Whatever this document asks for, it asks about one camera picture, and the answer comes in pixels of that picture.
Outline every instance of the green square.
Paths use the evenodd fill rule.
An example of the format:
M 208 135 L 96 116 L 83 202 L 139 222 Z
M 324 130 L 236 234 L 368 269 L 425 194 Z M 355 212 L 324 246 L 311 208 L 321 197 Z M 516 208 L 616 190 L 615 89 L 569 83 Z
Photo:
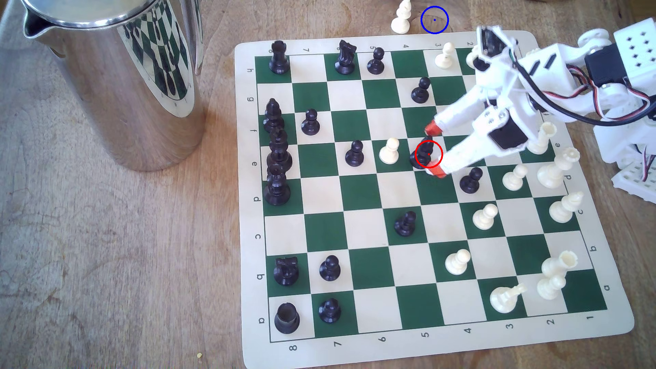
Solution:
M 396 219 L 399 219 L 403 214 L 408 211 L 414 211 L 417 214 L 417 220 L 415 221 L 415 231 L 412 235 L 408 237 L 403 237 L 396 233 L 394 230 L 394 222 Z M 383 215 L 385 216 L 385 229 L 387 230 L 387 241 L 389 245 L 411 245 L 411 244 L 421 244 L 425 243 L 428 240 L 426 239 L 426 228 L 424 226 L 424 216 L 421 213 L 420 206 L 413 207 L 397 207 L 395 209 L 383 209 Z
M 435 106 L 418 106 L 416 108 L 403 108 L 402 110 L 405 132 L 407 132 L 408 137 L 425 137 L 424 128 L 437 114 L 437 108 Z
M 506 239 L 517 275 L 542 273 L 542 263 L 551 257 L 543 234 Z
M 335 144 L 307 144 L 298 146 L 300 176 L 330 177 L 337 175 Z
M 532 197 L 531 189 L 526 181 L 526 177 L 522 179 L 523 185 L 517 191 L 511 191 L 503 185 L 503 176 L 515 169 L 516 165 L 498 165 L 487 167 L 487 172 L 492 181 L 492 189 L 494 196 L 497 200 L 506 200 L 510 198 L 529 198 Z
M 275 74 L 269 69 L 270 56 L 255 57 L 255 81 L 257 83 L 289 83 L 291 82 L 291 68 L 287 73 Z
M 330 110 L 328 83 L 293 83 L 291 88 L 294 93 L 294 110 L 297 113 L 305 113 L 311 108 L 318 112 Z
M 319 306 L 328 299 L 336 299 L 342 310 L 339 319 L 334 323 L 326 323 L 319 317 Z M 312 313 L 314 314 L 314 337 L 335 337 L 358 334 L 358 318 L 353 291 L 318 293 L 312 295 Z
M 369 79 L 362 81 L 367 109 L 400 108 L 399 92 L 395 79 Z
M 462 76 L 431 77 L 430 86 L 433 87 L 435 105 L 438 106 L 451 105 L 467 93 Z
M 283 205 L 273 206 L 264 199 L 266 181 L 262 182 L 262 198 L 259 198 L 257 201 L 262 202 L 265 217 L 272 215 L 303 214 L 303 196 L 301 196 L 302 193 L 300 191 L 300 179 L 287 179 L 287 184 L 291 191 L 289 201 Z
M 554 202 L 562 200 L 563 196 L 551 196 L 546 198 L 533 198 L 535 202 L 535 207 L 537 209 L 537 215 L 540 217 L 540 224 L 542 224 L 542 230 L 544 233 L 553 233 L 553 232 L 567 232 L 569 230 L 580 230 L 579 221 L 576 218 L 576 214 L 572 214 L 572 219 L 567 223 L 559 223 L 551 218 L 549 215 L 549 207 Z
M 462 140 L 466 139 L 467 136 L 444 136 L 444 151 L 449 151 L 455 145 L 459 144 Z M 470 164 L 470 167 L 484 167 L 485 159 L 481 159 L 476 163 Z
M 408 140 L 399 139 L 399 148 L 396 150 L 399 153 L 399 160 L 394 164 L 385 164 L 378 157 L 378 152 L 387 143 L 387 140 L 371 141 L 373 146 L 374 160 L 376 161 L 376 172 L 389 173 L 393 171 L 411 171 L 413 166 L 410 164 L 410 149 L 408 149 Z
M 339 177 L 339 183 L 344 211 L 382 207 L 375 174 L 345 175 Z
M 604 293 L 594 269 L 569 271 L 565 279 L 565 287 L 562 292 L 568 313 L 607 309 Z
M 344 213 L 305 215 L 308 252 L 346 249 Z
M 495 204 L 497 202 L 461 202 L 460 210 L 462 212 L 462 219 L 464 221 L 464 230 L 467 233 L 467 238 L 473 240 L 475 238 L 490 238 L 490 237 L 503 237 L 506 233 L 503 231 L 503 224 L 501 224 L 501 217 L 497 214 L 494 217 L 494 224 L 488 230 L 482 230 L 474 225 L 474 213 L 477 210 L 483 209 L 487 204 Z
M 397 287 L 396 297 L 404 330 L 444 325 L 435 283 Z
M 291 286 L 282 286 L 274 279 L 274 269 L 276 267 L 276 259 L 279 257 L 284 259 L 286 257 L 298 258 L 298 280 Z M 291 296 L 291 295 L 304 295 L 310 293 L 310 275 L 308 274 L 308 254 L 296 253 L 290 255 L 274 255 L 266 257 L 266 290 L 269 297 L 275 296 Z
M 397 78 L 428 77 L 423 50 L 392 51 L 394 76 Z
M 335 142 L 371 140 L 366 110 L 331 112 Z
M 455 185 L 450 177 L 438 178 L 425 171 L 416 171 L 415 180 L 417 180 L 419 202 L 422 205 L 458 202 Z
M 494 291 L 495 288 L 513 288 L 518 284 L 519 282 L 517 281 L 516 276 L 478 280 L 478 289 L 481 291 L 481 297 L 483 298 L 483 310 L 485 310 L 485 316 L 488 320 L 507 320 L 527 317 L 524 300 L 521 294 L 517 297 L 517 305 L 515 305 L 515 309 L 509 313 L 500 313 L 492 307 L 492 304 L 490 304 L 490 294 L 492 294 L 492 291 Z
M 457 253 L 458 250 L 465 249 L 469 251 L 467 241 L 438 242 L 430 244 L 430 256 L 433 259 L 433 269 L 435 269 L 435 279 L 438 282 L 451 282 L 454 280 L 476 279 L 474 272 L 474 263 L 469 260 L 467 269 L 460 275 L 453 275 L 447 271 L 444 263 L 449 255 Z
M 354 290 L 394 285 L 390 250 L 387 247 L 348 250 L 348 254 Z
M 326 78 L 328 81 L 351 81 L 353 79 L 360 79 L 360 67 L 358 65 L 358 56 L 356 55 L 353 58 L 353 64 L 356 65 L 356 69 L 351 74 L 340 74 L 335 70 L 335 62 L 339 57 L 337 54 L 324 54 L 323 61 L 326 67 Z

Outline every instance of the white square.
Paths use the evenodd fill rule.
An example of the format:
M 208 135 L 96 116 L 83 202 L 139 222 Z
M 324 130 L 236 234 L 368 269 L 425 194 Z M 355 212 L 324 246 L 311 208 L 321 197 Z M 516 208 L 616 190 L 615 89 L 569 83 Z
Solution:
M 428 244 L 395 245 L 388 249 L 395 286 L 435 283 L 435 270 Z
M 402 329 L 396 287 L 354 290 L 358 333 Z
M 457 202 L 422 205 L 421 213 L 426 224 L 428 242 L 450 242 L 467 239 L 460 205 Z
M 291 88 L 291 83 L 258 83 L 258 114 L 264 115 L 266 105 L 271 98 L 274 98 L 280 105 L 282 114 L 294 112 L 294 91 Z
M 274 320 L 278 307 L 284 303 L 291 303 L 296 308 L 300 319 L 298 328 L 290 334 L 282 334 L 276 328 Z M 289 341 L 294 339 L 314 337 L 314 309 L 311 295 L 291 295 L 269 297 L 269 325 L 271 328 L 271 342 Z
M 337 155 L 337 171 L 339 175 L 360 175 L 376 173 L 376 157 L 373 154 L 371 141 L 362 141 L 362 154 L 365 159 L 362 164 L 352 167 L 346 163 L 346 153 L 351 150 L 351 142 L 335 142 L 335 153 Z
M 497 208 L 507 237 L 544 233 L 533 198 L 497 200 Z
M 289 65 L 293 83 L 326 82 L 326 69 L 322 54 L 290 55 Z
M 535 316 L 566 313 L 567 305 L 565 305 L 562 291 L 559 291 L 558 297 L 553 300 L 543 299 L 537 293 L 537 283 L 540 282 L 542 278 L 544 278 L 542 273 L 517 276 L 517 282 L 524 283 L 527 288 L 526 292 L 522 293 L 526 314 L 528 316 Z
M 387 246 L 385 216 L 382 209 L 351 210 L 344 212 L 348 248 L 365 249 Z
M 264 217 L 266 255 L 308 252 L 303 214 Z
M 336 280 L 327 281 L 319 274 L 319 267 L 330 255 L 337 256 L 340 273 Z M 310 293 L 326 293 L 353 290 L 351 277 L 351 259 L 348 250 L 330 250 L 308 252 L 308 269 L 310 270 Z
M 360 79 L 328 81 L 328 99 L 330 100 L 330 107 L 334 111 L 364 110 L 367 108 L 365 92 Z
M 508 241 L 505 237 L 479 238 L 469 240 L 468 243 L 476 278 L 486 279 L 517 275 L 515 264 L 512 263 Z
M 456 280 L 440 282 L 437 285 L 444 324 L 487 320 L 477 280 Z
M 401 108 L 367 109 L 367 121 L 372 140 L 406 139 L 405 121 Z
M 305 214 L 335 213 L 344 210 L 338 176 L 301 178 L 300 187 Z
M 378 173 L 377 177 L 380 203 L 384 209 L 420 205 L 415 172 Z

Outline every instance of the wood grain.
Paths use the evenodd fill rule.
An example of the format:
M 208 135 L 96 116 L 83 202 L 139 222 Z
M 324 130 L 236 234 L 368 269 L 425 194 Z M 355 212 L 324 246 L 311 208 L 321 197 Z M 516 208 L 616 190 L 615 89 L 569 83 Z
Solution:
M 413 1 L 413 17 L 427 1 Z M 445 0 L 449 32 L 500 24 L 540 46 L 630 24 L 624 1 Z M 0 368 L 243 368 L 234 47 L 388 35 L 398 1 L 204 0 L 203 142 L 180 165 L 115 165 L 46 48 L 0 22 Z M 419 20 L 411 33 L 421 31 Z M 656 366 L 656 205 L 613 188 L 592 128 L 569 125 L 636 317 L 629 334 L 366 364 L 364 368 Z

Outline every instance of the white pawn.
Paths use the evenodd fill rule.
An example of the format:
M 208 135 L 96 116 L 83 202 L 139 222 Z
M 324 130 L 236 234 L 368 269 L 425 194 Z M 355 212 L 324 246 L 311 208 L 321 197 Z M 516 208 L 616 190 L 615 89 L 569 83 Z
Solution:
M 556 131 L 556 126 L 550 121 L 542 123 L 540 131 L 537 133 L 537 140 L 529 141 L 526 148 L 535 155 L 544 154 L 546 149 L 549 148 L 549 139 L 556 134 Z
M 563 196 L 560 201 L 554 202 L 549 207 L 549 215 L 551 219 L 559 223 L 567 223 L 572 219 L 574 211 L 581 207 L 583 200 L 583 192 L 572 192 L 569 195 Z
M 558 188 L 563 183 L 563 171 L 570 170 L 579 159 L 581 159 L 579 151 L 568 147 L 556 156 L 553 163 L 538 169 L 537 180 L 547 188 Z
M 445 43 L 442 53 L 435 57 L 435 65 L 442 69 L 449 69 L 453 64 L 453 53 L 455 53 L 455 46 L 450 42 Z
M 446 267 L 449 273 L 459 276 L 467 269 L 467 263 L 471 259 L 472 254 L 467 249 L 460 249 L 458 252 L 447 256 L 446 261 L 444 261 L 444 267 Z
M 487 230 L 492 228 L 494 224 L 494 217 L 499 213 L 499 209 L 495 204 L 487 204 L 483 209 L 476 210 L 472 220 L 474 225 L 479 229 Z
M 520 283 L 513 288 L 497 287 L 490 294 L 490 304 L 500 313 L 509 313 L 517 305 L 517 296 L 524 292 L 526 292 L 524 283 Z
M 394 164 L 399 160 L 399 140 L 391 138 L 387 140 L 385 146 L 383 146 L 378 153 L 378 157 L 385 164 Z
M 503 175 L 503 178 L 501 178 L 501 183 L 503 184 L 503 187 L 511 191 L 517 191 L 524 184 L 523 178 L 526 177 L 526 173 L 528 172 L 529 169 L 526 167 L 526 165 L 517 164 L 515 169 Z
M 543 278 L 537 283 L 537 293 L 545 300 L 553 300 L 558 297 L 558 291 L 565 287 L 565 277 L 553 276 Z

